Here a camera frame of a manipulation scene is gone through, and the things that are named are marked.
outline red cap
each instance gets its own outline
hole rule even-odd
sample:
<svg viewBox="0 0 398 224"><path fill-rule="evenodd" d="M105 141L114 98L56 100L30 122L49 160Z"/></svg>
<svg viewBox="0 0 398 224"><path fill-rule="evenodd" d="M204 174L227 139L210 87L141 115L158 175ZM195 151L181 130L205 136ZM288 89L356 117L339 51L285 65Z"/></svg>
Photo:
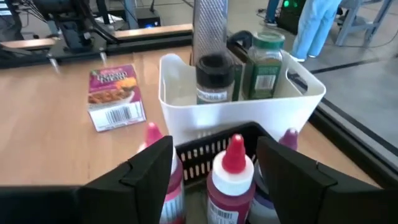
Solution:
<svg viewBox="0 0 398 224"><path fill-rule="evenodd" d="M224 170L230 174L242 172L246 167L245 155L242 135L234 134L222 161Z"/></svg>
<svg viewBox="0 0 398 224"><path fill-rule="evenodd" d="M146 147L149 147L150 145L157 142L162 137L163 137L163 134L160 133L157 125L153 122L150 122L147 127L147 136L145 138Z"/></svg>

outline pink cap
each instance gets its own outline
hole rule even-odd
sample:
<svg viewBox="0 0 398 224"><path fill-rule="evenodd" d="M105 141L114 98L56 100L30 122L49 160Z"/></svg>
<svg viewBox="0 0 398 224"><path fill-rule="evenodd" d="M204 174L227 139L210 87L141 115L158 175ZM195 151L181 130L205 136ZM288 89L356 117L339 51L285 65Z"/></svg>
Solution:
<svg viewBox="0 0 398 224"><path fill-rule="evenodd" d="M289 128L285 135L279 140L279 143L296 151L298 147L298 138L299 132L294 128Z"/></svg>
<svg viewBox="0 0 398 224"><path fill-rule="evenodd" d="M145 138L146 147L149 147L153 143L157 142L163 137L163 134L160 133L159 128L153 122L150 122L147 126L147 135Z"/></svg>
<svg viewBox="0 0 398 224"><path fill-rule="evenodd" d="M242 172L246 167L245 155L242 135L234 134L222 160L223 169L230 174Z"/></svg>

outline purple cap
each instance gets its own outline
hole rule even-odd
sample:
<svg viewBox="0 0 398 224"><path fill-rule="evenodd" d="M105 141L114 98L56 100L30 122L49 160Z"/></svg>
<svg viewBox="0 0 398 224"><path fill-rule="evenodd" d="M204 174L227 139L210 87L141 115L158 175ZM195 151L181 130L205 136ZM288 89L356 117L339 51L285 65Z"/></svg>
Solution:
<svg viewBox="0 0 398 224"><path fill-rule="evenodd" d="M282 144L297 151L298 138L299 138L299 132L294 128L289 128L286 131L285 135L279 140L279 144Z"/></svg>

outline wooden table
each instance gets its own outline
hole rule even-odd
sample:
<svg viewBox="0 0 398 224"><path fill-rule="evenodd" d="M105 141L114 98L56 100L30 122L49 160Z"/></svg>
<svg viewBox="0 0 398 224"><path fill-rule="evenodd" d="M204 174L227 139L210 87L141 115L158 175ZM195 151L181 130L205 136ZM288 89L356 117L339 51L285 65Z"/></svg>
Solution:
<svg viewBox="0 0 398 224"><path fill-rule="evenodd" d="M167 128L157 99L159 59L175 53L188 63L190 47L110 57L108 66L132 63L147 120ZM88 75L100 60L1 70L1 185L85 184L133 156L146 123L97 133L87 113ZM300 133L299 151L338 171L376 185L311 124Z"/></svg>

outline spice jar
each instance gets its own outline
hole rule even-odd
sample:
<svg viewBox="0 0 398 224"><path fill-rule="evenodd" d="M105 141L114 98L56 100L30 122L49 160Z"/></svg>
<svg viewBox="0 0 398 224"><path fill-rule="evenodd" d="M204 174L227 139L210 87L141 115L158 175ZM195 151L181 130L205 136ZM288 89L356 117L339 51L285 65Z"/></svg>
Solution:
<svg viewBox="0 0 398 224"><path fill-rule="evenodd" d="M225 54L210 54L199 59L197 71L197 104L232 101L234 72Z"/></svg>
<svg viewBox="0 0 398 224"><path fill-rule="evenodd" d="M243 78L243 95L247 100L272 98L282 67L285 36L274 31L253 35Z"/></svg>

